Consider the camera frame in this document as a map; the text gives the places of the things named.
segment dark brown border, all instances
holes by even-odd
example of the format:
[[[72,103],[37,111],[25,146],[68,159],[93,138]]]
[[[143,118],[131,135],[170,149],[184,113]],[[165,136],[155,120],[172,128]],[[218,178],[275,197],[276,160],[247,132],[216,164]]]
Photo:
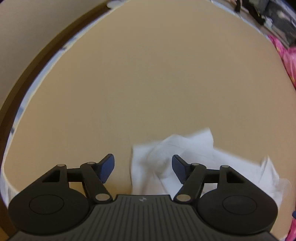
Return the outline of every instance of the dark brown border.
[[[12,128],[18,108],[23,100],[27,90],[35,80],[39,72],[44,68],[47,62],[54,54],[76,33],[83,29],[93,20],[102,16],[110,9],[106,2],[93,8],[91,11],[82,15],[74,21],[66,29],[60,32],[30,63],[23,72],[21,77],[10,91],[0,110],[0,165],[3,160],[4,151],[8,141],[9,133]],[[0,199],[0,227],[9,235],[12,236],[16,232],[16,228],[11,223],[8,217],[7,208],[2,199]]]

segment white fabric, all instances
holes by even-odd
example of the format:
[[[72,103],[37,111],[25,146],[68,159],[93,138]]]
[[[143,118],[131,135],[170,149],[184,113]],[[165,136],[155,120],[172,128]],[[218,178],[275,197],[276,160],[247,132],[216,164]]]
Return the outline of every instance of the white fabric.
[[[213,143],[211,131],[206,129],[188,137],[172,135],[160,142],[133,146],[132,194],[169,194],[173,198],[182,187],[171,166],[172,156],[178,154],[187,163],[197,162],[208,169],[231,166],[272,197],[280,207],[289,181],[279,178],[269,157],[257,164],[216,149]],[[205,184],[202,193],[216,187],[217,184]]]

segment tan table surface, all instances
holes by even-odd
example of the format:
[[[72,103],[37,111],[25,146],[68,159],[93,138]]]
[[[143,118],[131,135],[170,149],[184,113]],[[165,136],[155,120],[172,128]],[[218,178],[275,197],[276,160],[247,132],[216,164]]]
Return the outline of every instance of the tan table surface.
[[[106,186],[129,193],[131,147],[210,127],[216,147],[269,155],[292,183],[273,228],[295,206],[296,93],[273,45],[206,0],[131,0],[66,52],[30,101],[4,171],[22,190],[58,163],[113,153]]]

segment white cloth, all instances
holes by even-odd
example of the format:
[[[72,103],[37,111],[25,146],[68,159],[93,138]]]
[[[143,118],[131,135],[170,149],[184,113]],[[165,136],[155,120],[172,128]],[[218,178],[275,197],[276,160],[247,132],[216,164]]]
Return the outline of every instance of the white cloth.
[[[177,154],[187,163],[197,162],[208,169],[219,169],[229,165],[281,205],[287,179],[279,178],[269,157],[261,164],[244,160],[213,147],[213,136],[209,129],[188,137],[172,135],[160,142],[134,145],[131,163],[133,195],[169,194],[172,198],[182,187],[175,175],[171,160]],[[213,190],[217,184],[207,183],[203,194]]]

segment ribbed black surface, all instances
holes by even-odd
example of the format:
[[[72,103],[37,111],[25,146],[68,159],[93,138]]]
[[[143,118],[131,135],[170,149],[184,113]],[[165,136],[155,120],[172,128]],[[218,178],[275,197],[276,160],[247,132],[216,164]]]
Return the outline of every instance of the ribbed black surface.
[[[18,232],[11,241],[275,241],[269,233],[236,237],[205,225],[189,205],[169,196],[119,195],[111,204],[97,205],[78,227],[53,236]]]

